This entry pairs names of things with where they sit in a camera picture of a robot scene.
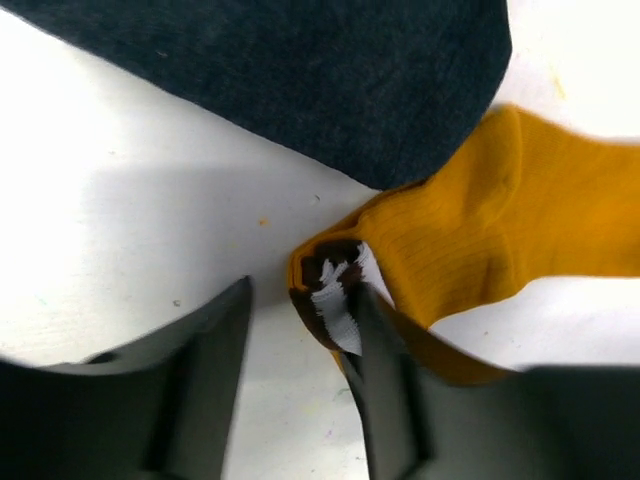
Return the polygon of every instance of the yellow cloth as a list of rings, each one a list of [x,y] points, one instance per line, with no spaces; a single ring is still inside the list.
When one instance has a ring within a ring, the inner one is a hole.
[[[301,260],[316,245],[342,238],[369,244],[397,310],[415,322],[400,333],[434,365],[416,325],[426,332],[543,276],[640,274],[640,146],[580,137],[506,106],[429,180],[378,195],[293,252],[289,287],[304,289]]]

